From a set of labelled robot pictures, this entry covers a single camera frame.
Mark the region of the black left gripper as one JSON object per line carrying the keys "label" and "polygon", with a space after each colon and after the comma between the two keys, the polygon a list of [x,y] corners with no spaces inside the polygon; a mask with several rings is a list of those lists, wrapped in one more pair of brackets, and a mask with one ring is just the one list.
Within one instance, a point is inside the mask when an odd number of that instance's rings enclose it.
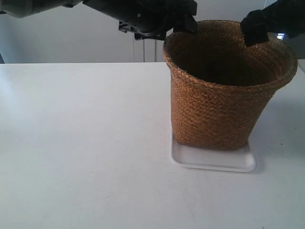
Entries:
{"label": "black left gripper", "polygon": [[194,0],[84,0],[83,4],[119,21],[118,30],[136,40],[165,40],[169,30],[196,34]]}

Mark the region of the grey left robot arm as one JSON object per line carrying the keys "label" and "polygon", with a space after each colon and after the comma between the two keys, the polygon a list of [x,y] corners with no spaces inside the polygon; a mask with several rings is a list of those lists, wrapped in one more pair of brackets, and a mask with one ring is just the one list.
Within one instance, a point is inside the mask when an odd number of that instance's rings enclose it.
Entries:
{"label": "grey left robot arm", "polygon": [[133,33],[136,40],[163,41],[169,30],[190,34],[198,30],[194,0],[2,0],[0,12],[24,18],[80,3],[118,20],[119,31]]}

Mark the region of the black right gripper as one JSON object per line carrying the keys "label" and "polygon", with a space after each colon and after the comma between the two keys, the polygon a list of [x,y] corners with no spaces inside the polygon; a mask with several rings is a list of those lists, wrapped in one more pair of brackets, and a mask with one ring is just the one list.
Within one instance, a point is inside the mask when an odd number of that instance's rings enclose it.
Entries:
{"label": "black right gripper", "polygon": [[268,33],[294,38],[305,33],[305,1],[278,0],[263,10],[254,10],[240,22],[246,47],[269,42]]}

